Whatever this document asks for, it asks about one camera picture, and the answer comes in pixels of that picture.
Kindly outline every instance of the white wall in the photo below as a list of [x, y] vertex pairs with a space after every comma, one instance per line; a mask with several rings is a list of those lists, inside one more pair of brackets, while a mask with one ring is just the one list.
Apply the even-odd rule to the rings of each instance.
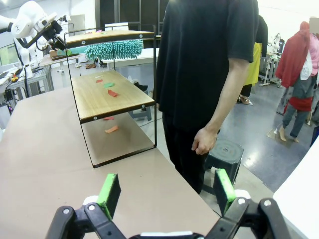
[[268, 25], [269, 40], [277, 33], [287, 41], [300, 29], [302, 21], [319, 17], [319, 0], [258, 0], [259, 14]]

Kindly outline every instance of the black metal frame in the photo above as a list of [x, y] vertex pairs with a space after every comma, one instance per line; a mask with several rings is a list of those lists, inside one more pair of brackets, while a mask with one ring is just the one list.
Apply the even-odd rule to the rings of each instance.
[[[153, 71], [154, 71], [154, 90], [153, 90], [153, 99], [156, 99], [156, 86], [157, 86], [157, 80], [156, 80], [156, 64], [157, 64], [156, 63], [156, 58], [157, 58], [156, 57], [156, 46], [157, 46], [157, 43], [156, 43], [156, 40], [157, 40], [157, 37], [156, 37], [156, 26], [153, 25], [153, 28], [154, 28], [154, 33], [150, 32], [149, 34], [148, 33], [133, 34], [133, 35], [125, 36], [125, 37], [115, 36], [115, 37], [112, 37], [111, 40], [105, 40], [105, 38], [101, 37], [101, 38], [98, 38], [98, 39], [85, 40], [84, 42], [82, 41], [80, 44], [77, 44], [77, 43], [68, 44], [67, 41], [66, 41], [65, 36], [67, 34], [69, 34], [69, 33], [75, 33], [75, 32], [80, 32], [80, 31], [84, 31], [85, 32], [85, 31], [88, 31], [88, 30], [98, 30], [98, 29], [101, 29], [101, 28], [100, 27], [96, 27], [96, 28], [88, 28], [88, 29], [82, 29], [82, 30], [77, 30], [77, 31], [70, 31], [70, 32], [64, 33], [65, 49], [66, 49], [66, 52], [67, 52], [67, 49], [69, 49], [69, 48], [78, 47], [78, 46], [86, 46], [86, 45], [97, 44], [97, 43], [102, 43], [102, 42], [114, 42], [114, 41], [132, 40], [132, 39], [153, 39], [153, 42], [154, 42], [154, 64], [153, 64], [153, 68], [154, 68], [153, 69]], [[156, 107], [156, 101], [154, 101], [152, 103], [146, 103], [146, 104], [143, 104], [143, 105], [137, 105], [137, 106], [133, 106], [133, 107], [128, 107], [126, 109], [119, 110], [119, 111], [116, 111], [116, 112], [108, 112], [108, 113], [105, 113], [105, 114], [102, 114], [102, 115], [97, 115], [97, 116], [94, 116], [94, 117], [91, 117], [91, 118], [87, 118], [87, 119], [82, 119], [81, 120], [80, 119], [80, 115], [79, 115], [79, 111], [78, 111], [78, 107], [77, 107], [77, 104], [76, 104], [74, 90], [73, 90], [73, 84], [72, 84], [72, 80], [71, 80], [71, 71], [70, 71], [68, 54], [66, 54], [66, 60], [67, 60], [67, 63], [68, 63], [68, 70], [69, 70], [69, 76], [70, 76], [70, 82], [71, 82], [71, 87], [72, 87], [75, 107], [76, 107], [76, 111], [78, 113], [82, 134], [83, 134], [83, 137], [84, 137], [85, 145], [86, 145], [86, 148], [88, 150], [88, 154], [89, 154], [90, 161], [91, 161], [91, 164], [92, 164], [93, 168], [98, 168], [98, 167], [101, 167], [103, 165], [106, 165], [106, 164], [109, 164], [109, 163], [112, 163], [112, 162], [115, 162], [115, 161], [119, 161], [121, 159], [130, 157], [130, 156], [133, 156], [133, 155], [136, 155], [136, 154], [139, 154], [139, 153], [143, 153], [143, 152], [146, 152], [148, 150], [151, 150], [151, 149], [157, 147], [158, 141], [157, 141], [157, 107]], [[116, 71], [115, 58], [114, 57], [113, 57], [113, 63], [114, 63], [114, 70]], [[136, 150], [134, 152], [131, 152], [131, 153], [128, 153], [128, 154], [113, 158], [111, 160], [105, 161], [103, 163], [99, 163], [99, 164], [94, 165], [93, 162], [92, 162], [92, 158], [91, 158], [91, 154], [90, 154], [90, 151], [89, 151], [89, 148], [88, 148], [88, 144], [87, 144], [86, 139], [85, 139], [85, 135], [84, 135], [82, 124], [83, 123], [87, 123], [87, 122], [91, 122], [91, 121], [94, 121], [94, 120], [102, 119], [102, 118], [107, 117], [107, 116], [119, 115], [119, 114], [122, 114], [122, 113], [125, 113], [125, 112], [138, 110], [138, 109], [142, 109], [142, 108], [145, 108], [145, 107], [151, 107], [151, 106], [155, 107], [154, 108], [154, 117], [155, 117], [155, 119], [154, 119], [154, 128], [155, 128], [155, 143], [154, 143], [154, 145], [152, 147], [147, 147], [147, 148], [143, 148], [143, 149], [140, 149], [140, 150]]]

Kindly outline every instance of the pink shirt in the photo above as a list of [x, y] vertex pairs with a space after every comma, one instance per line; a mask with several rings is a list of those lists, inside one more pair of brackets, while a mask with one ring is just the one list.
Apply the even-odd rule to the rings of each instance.
[[309, 51], [313, 61], [313, 72], [311, 76], [315, 76], [319, 70], [319, 40], [312, 33], [310, 33]]

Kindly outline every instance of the green paper piece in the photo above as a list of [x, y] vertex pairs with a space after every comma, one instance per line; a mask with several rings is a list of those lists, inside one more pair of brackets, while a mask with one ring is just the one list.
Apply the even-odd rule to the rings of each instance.
[[115, 84], [114, 83], [106, 83], [106, 84], [104, 84], [104, 88], [108, 88], [108, 87], [112, 87], [112, 86], [114, 86]]
[[67, 50], [66, 50], [66, 54], [69, 56], [69, 55], [71, 55], [71, 54], [72, 54], [72, 51], [71, 51], [71, 50], [69, 50], [69, 49], [67, 49]]

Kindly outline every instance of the green gripper pad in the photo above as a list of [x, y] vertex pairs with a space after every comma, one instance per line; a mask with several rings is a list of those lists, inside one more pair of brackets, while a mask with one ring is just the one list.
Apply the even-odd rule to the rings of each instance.
[[225, 169], [216, 169], [213, 189], [222, 215], [236, 199], [236, 193]]
[[111, 221], [121, 193], [117, 174], [108, 174], [100, 191], [97, 204]]

